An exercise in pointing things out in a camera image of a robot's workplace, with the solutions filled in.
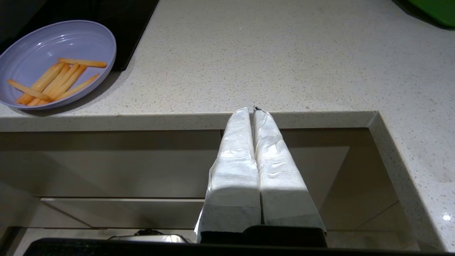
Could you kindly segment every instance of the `white speckled countertop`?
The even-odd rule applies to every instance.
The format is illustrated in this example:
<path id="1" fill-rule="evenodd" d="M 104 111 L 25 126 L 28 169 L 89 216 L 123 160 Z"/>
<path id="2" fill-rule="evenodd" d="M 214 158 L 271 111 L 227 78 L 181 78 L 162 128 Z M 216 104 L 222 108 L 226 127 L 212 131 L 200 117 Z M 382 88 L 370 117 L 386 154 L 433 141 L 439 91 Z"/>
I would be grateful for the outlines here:
<path id="1" fill-rule="evenodd" d="M 455 251 L 455 31 L 389 0 L 161 0 L 128 69 L 0 131 L 369 127 L 423 244 Z"/>

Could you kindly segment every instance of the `lavender plate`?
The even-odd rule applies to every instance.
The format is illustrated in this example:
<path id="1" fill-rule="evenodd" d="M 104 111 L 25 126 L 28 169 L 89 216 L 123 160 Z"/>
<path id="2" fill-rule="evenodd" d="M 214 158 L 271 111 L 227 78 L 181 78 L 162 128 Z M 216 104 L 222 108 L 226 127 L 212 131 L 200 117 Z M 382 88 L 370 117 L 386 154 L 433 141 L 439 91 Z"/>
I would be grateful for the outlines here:
<path id="1" fill-rule="evenodd" d="M 0 56 L 0 102 L 14 108 L 38 110 L 56 108 L 76 101 L 95 89 L 109 74 L 116 56 L 114 35 L 105 26 L 88 20 L 70 20 L 42 27 L 19 39 Z M 59 101 L 40 106 L 17 104 L 22 92 L 8 84 L 13 79 L 30 87 L 58 58 L 105 61 L 107 67 L 88 67 L 73 87 L 93 75 L 89 86 Z"/>

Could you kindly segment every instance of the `green container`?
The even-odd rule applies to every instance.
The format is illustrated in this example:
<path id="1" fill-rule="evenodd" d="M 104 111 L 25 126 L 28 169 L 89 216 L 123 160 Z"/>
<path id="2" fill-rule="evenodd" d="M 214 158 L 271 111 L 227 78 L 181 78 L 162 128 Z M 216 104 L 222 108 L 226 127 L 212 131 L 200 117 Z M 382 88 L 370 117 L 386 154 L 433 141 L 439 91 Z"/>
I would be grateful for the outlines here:
<path id="1" fill-rule="evenodd" d="M 441 25 L 455 28 L 455 0 L 408 0 Z"/>

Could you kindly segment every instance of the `drawer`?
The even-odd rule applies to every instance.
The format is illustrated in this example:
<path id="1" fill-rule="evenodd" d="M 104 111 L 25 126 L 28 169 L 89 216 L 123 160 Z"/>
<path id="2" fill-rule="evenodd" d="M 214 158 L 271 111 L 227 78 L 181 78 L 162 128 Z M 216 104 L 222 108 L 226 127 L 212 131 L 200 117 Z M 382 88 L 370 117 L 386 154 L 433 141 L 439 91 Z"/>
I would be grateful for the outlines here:
<path id="1" fill-rule="evenodd" d="M 219 131 L 0 133 L 0 180 L 44 197 L 204 198 Z"/>
<path id="2" fill-rule="evenodd" d="M 42 198 L 93 227 L 192 229 L 203 199 Z"/>

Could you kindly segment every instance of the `carrot stick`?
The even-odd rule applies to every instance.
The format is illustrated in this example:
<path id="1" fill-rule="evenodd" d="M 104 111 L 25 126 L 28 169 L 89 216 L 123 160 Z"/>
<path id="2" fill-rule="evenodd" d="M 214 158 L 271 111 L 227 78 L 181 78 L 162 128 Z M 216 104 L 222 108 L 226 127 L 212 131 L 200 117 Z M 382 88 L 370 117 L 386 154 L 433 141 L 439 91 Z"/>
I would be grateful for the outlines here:
<path id="1" fill-rule="evenodd" d="M 82 84 L 74 87 L 73 89 L 67 91 L 67 92 L 64 92 L 63 94 L 61 94 L 59 97 L 57 97 L 55 100 L 58 101 L 58 100 L 61 100 L 61 99 L 64 99 L 66 97 L 69 97 L 73 94 L 75 94 L 76 92 L 84 89 L 86 86 L 88 86 L 89 84 L 91 84 L 100 74 L 96 74 L 92 77 L 90 77 L 87 81 L 83 82 Z"/>
<path id="2" fill-rule="evenodd" d="M 65 64 L 65 66 L 63 67 L 63 69 L 60 71 L 60 73 L 58 74 L 58 76 L 48 85 L 46 86 L 46 88 L 44 89 L 43 91 L 43 94 L 46 94 L 48 95 L 49 92 L 52 90 L 52 88 L 54 88 L 55 86 L 59 85 L 60 83 L 60 80 L 63 78 L 63 76 L 68 72 L 68 70 L 70 69 L 70 65 L 68 64 Z M 39 98 L 34 98 L 29 104 L 28 106 L 37 106 L 38 103 L 40 102 L 41 100 Z"/>
<path id="3" fill-rule="evenodd" d="M 31 95 L 33 97 L 37 97 L 37 98 L 40 98 L 40 99 L 43 99 L 43 100 L 52 100 L 49 96 L 45 95 L 45 94 L 42 94 L 41 92 L 37 92 L 31 88 L 28 88 L 28 87 L 25 87 L 23 85 L 21 85 L 20 83 L 14 81 L 14 80 L 11 80 L 11 79 L 8 79 L 8 83 L 10 85 L 12 85 L 12 87 L 16 88 L 16 89 L 19 89 L 25 93 L 27 93 L 28 95 Z"/>
<path id="4" fill-rule="evenodd" d="M 65 64 L 63 62 L 56 63 L 52 65 L 44 74 L 35 82 L 32 84 L 31 88 L 37 92 L 42 92 L 44 88 L 54 80 L 56 76 L 60 73 L 60 71 L 63 69 Z M 24 105 L 27 105 L 33 100 L 33 96 L 24 93 L 22 96 L 20 96 L 16 102 L 17 103 L 22 103 Z"/>
<path id="5" fill-rule="evenodd" d="M 73 76 L 73 74 L 79 69 L 79 67 L 80 67 L 80 65 L 78 63 L 74 64 L 68 70 L 68 72 L 61 78 L 61 80 L 58 82 L 58 84 L 56 84 L 53 88 L 51 88 L 51 90 L 47 93 L 47 95 L 50 96 L 50 95 L 54 94 L 59 87 L 61 87 L 63 84 L 65 84 Z M 47 104 L 47 103 L 49 103 L 49 102 L 40 100 L 37 103 L 37 105 L 43 105 L 43 104 Z"/>
<path id="6" fill-rule="evenodd" d="M 76 70 L 76 72 L 70 77 L 66 83 L 64 83 L 62 86 L 57 88 L 51 95 L 49 95 L 52 100 L 55 100 L 57 97 L 62 95 L 64 92 L 66 92 L 74 82 L 79 78 L 79 76 L 84 72 L 84 70 L 87 68 L 86 65 L 80 65 L 79 68 Z"/>
<path id="7" fill-rule="evenodd" d="M 107 64 L 104 61 L 90 61 L 90 60 L 77 60 L 77 59 L 66 59 L 66 58 L 58 58 L 58 61 L 68 63 L 68 64 L 74 64 L 74 63 L 79 63 L 86 65 L 87 67 L 106 67 Z"/>

